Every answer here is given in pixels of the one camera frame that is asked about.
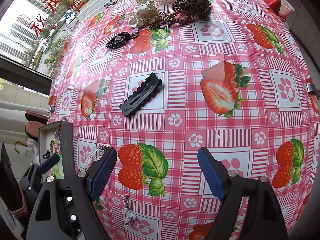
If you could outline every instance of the black spiral hair tie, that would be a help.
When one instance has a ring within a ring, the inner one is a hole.
[[[138,34],[130,35],[128,32],[119,33],[116,36],[114,36],[110,41],[107,42],[106,47],[108,49],[120,48],[120,47],[124,46],[124,44],[128,40],[134,39],[134,38],[136,38],[138,36],[139,36]]]

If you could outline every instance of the blue gripper pad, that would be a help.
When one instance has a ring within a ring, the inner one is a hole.
[[[201,148],[198,150],[198,163],[210,187],[212,195],[217,197],[220,201],[223,201],[226,196],[223,192],[223,181],[213,167],[209,157]]]
[[[97,197],[100,197],[102,195],[102,192],[110,178],[116,162],[117,152],[115,149],[113,149],[101,165],[99,171],[97,172],[97,175],[92,180],[91,191],[89,194],[89,198],[91,201],[94,201]]]

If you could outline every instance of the brown spiral hair tie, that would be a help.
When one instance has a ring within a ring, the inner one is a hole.
[[[175,18],[177,15],[179,15],[180,13],[184,13],[186,15],[185,18],[183,19],[177,19]],[[175,12],[173,12],[172,14],[169,14],[167,16],[165,16],[163,18],[163,22],[165,23],[169,23],[170,25],[171,24],[175,24],[175,23],[178,23],[178,24],[187,24],[187,23],[191,23],[192,22],[192,19],[191,19],[191,16],[188,14],[188,12],[186,12],[185,10],[183,9],[177,9]]]

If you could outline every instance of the yellow umbrella handle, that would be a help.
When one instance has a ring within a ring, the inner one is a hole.
[[[24,147],[28,147],[28,145],[27,145],[26,143],[21,142],[21,141],[16,141],[16,142],[14,143],[13,148],[14,148],[14,150],[15,150],[18,154],[20,154],[20,151],[16,148],[16,145],[17,145],[17,144],[21,144],[21,145],[24,146]]]

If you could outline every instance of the pink tablecloth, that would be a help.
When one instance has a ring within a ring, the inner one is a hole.
[[[112,239],[188,239],[195,225],[214,220],[220,202],[197,163],[202,146],[240,176],[266,176],[288,229],[311,190],[320,127],[297,44],[261,0],[210,2],[210,21],[198,19],[169,32],[140,30],[140,40],[109,50],[105,44],[113,34],[130,31],[128,15],[137,5],[121,1],[78,22],[58,62],[50,122],[74,124],[77,171],[85,169],[97,145],[118,152],[100,197],[100,218]],[[173,4],[158,7],[174,11]],[[125,118],[119,105],[151,72],[163,88]],[[126,193],[132,211],[123,209]],[[233,239],[246,205],[244,198]],[[127,227],[130,212],[138,219]]]

